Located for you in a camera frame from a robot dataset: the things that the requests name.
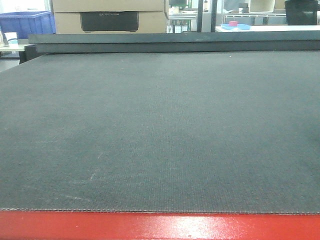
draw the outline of blue plastic crate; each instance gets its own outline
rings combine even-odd
[[[56,25],[51,11],[17,11],[0,14],[3,33],[17,32],[19,39],[29,34],[54,34]]]

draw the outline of black container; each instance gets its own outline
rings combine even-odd
[[[81,25],[84,32],[135,32],[139,28],[139,13],[137,11],[82,12]]]
[[[287,0],[284,5],[288,25],[317,25],[317,0]]]
[[[174,7],[185,8],[187,4],[187,0],[169,0],[169,5]]]
[[[244,3],[244,2],[239,3],[239,13],[240,14],[249,13],[248,3]]]

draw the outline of white cup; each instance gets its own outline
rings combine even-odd
[[[5,46],[4,37],[2,36],[2,32],[0,31],[0,48]]]
[[[10,47],[18,45],[18,38],[16,32],[5,32],[4,35]]]

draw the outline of pink object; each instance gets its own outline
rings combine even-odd
[[[236,26],[238,26],[238,22],[237,21],[230,21],[229,22],[229,26],[230,27],[236,27]]]

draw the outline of cutting table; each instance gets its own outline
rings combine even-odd
[[[319,59],[47,54],[0,73],[0,238],[318,239]]]

